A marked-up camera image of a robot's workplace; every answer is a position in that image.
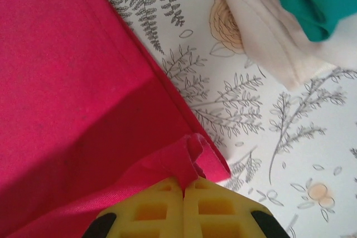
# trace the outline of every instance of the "yellow plastic object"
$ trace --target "yellow plastic object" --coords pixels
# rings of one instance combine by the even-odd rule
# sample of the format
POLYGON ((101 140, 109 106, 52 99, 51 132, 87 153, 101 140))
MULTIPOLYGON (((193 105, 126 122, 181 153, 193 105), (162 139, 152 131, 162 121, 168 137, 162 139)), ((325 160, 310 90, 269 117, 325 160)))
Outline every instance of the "yellow plastic object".
POLYGON ((165 179, 104 211, 83 238, 289 238, 269 210, 199 178, 165 179))

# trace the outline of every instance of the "pink cloth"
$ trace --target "pink cloth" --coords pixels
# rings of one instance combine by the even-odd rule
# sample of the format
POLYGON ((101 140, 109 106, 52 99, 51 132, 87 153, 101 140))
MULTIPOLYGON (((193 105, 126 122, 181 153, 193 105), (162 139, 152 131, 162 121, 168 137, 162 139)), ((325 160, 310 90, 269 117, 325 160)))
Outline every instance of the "pink cloth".
POLYGON ((186 135, 212 148, 197 159, 208 179, 229 176, 107 0, 0 0, 0 10, 0 237, 77 237, 129 167, 186 135))

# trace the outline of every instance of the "black plastic part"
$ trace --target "black plastic part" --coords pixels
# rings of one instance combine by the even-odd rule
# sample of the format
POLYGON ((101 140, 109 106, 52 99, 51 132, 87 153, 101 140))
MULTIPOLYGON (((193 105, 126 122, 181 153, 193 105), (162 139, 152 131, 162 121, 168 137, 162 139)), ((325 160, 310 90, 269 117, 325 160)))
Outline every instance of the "black plastic part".
POLYGON ((252 216, 267 238, 290 238, 273 216, 263 211, 253 211, 252 216))
POLYGON ((116 218, 114 213, 98 217, 90 224, 82 238, 106 238, 116 218))

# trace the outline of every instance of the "floral patterned surface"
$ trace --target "floral patterned surface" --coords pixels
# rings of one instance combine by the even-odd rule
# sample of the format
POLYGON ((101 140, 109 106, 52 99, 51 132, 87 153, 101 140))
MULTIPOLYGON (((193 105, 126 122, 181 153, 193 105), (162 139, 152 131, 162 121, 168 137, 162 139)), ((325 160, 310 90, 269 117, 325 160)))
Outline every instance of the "floral patterned surface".
POLYGON ((223 186, 291 237, 357 237, 357 70, 288 92, 244 54, 224 0, 109 1, 228 160, 223 186))

